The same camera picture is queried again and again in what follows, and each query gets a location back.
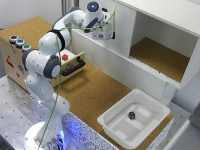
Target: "cable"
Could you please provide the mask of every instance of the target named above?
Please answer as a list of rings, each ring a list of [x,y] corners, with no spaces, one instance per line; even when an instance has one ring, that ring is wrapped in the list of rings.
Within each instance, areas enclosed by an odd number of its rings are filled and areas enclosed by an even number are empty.
[[[107,23],[112,19],[112,17],[114,17],[114,18],[113,18],[113,27],[114,27],[114,33],[115,33],[115,12],[116,12],[116,9],[117,9],[117,7],[115,7],[115,10],[114,10],[113,14],[111,15],[111,17],[110,17],[105,23],[103,23],[103,24],[101,24],[101,25],[99,25],[99,26],[97,26],[97,27],[95,27],[95,28],[65,27],[65,28],[60,29],[60,31],[62,31],[62,30],[64,30],[64,29],[92,30],[92,29],[101,28],[101,27],[103,27],[105,24],[107,24]],[[56,43],[57,43],[57,48],[58,48],[58,53],[59,53],[59,58],[60,58],[60,66],[61,66],[61,54],[60,54],[60,47],[59,47],[59,42],[58,42],[58,35],[56,35]],[[43,133],[43,135],[42,135],[42,139],[41,139],[40,144],[39,144],[39,146],[38,146],[38,150],[39,150],[39,148],[40,148],[40,146],[41,146],[41,144],[42,144],[44,135],[45,135],[45,133],[46,133],[47,127],[48,127],[48,125],[49,125],[49,122],[50,122],[50,120],[51,120],[51,117],[52,117],[52,115],[53,115],[53,113],[54,113],[54,110],[55,110],[55,107],[56,107],[56,104],[57,104],[57,101],[58,101],[58,95],[59,95],[59,92],[60,92],[60,84],[61,84],[61,77],[62,77],[62,76],[61,76],[61,72],[62,72],[62,67],[60,67],[60,76],[59,76],[59,84],[58,84],[58,91],[57,91],[57,95],[56,95],[56,101],[55,101],[53,110],[52,110],[52,112],[51,112],[51,115],[50,115],[50,117],[49,117],[49,120],[48,120],[48,122],[47,122],[47,126],[46,126],[46,128],[45,128],[45,130],[44,130],[44,133]]]

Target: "white robotic arm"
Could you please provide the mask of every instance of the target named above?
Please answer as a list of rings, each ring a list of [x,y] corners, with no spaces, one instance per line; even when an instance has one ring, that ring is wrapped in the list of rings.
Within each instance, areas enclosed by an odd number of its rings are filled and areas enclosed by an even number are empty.
[[[53,30],[40,39],[38,43],[39,51],[28,50],[24,52],[22,61],[25,69],[29,72],[26,79],[29,92],[48,108],[45,124],[37,133],[37,137],[35,137],[35,141],[42,141],[41,147],[43,150],[51,149],[49,143],[52,141],[55,142],[54,139],[62,131],[62,115],[66,114],[70,108],[70,104],[66,99],[59,95],[56,98],[57,94],[54,93],[53,87],[49,83],[50,79],[55,78],[60,73],[61,66],[59,58],[56,56],[57,52],[62,51],[71,41],[70,32],[66,28],[66,25],[72,23],[84,30],[85,33],[89,33],[94,31],[91,28],[105,23],[109,18],[109,13],[103,12],[97,2],[90,2],[86,13],[78,7],[73,7],[54,24]]]

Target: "wooden work surface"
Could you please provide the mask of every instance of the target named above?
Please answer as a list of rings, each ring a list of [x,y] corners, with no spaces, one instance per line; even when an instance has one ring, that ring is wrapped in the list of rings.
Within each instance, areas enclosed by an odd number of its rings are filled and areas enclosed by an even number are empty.
[[[52,24],[36,17],[0,31],[0,36],[9,42],[11,35],[18,35],[34,49],[38,49],[39,39],[51,28]],[[105,134],[102,126],[97,123],[97,118],[129,92],[131,89],[88,63],[82,72],[63,82],[60,89],[60,95],[70,102],[70,111],[120,150],[123,148]],[[172,119],[173,115],[167,116],[137,150],[146,149]]]
[[[130,56],[181,82],[189,58],[149,38],[144,38],[131,48]]]

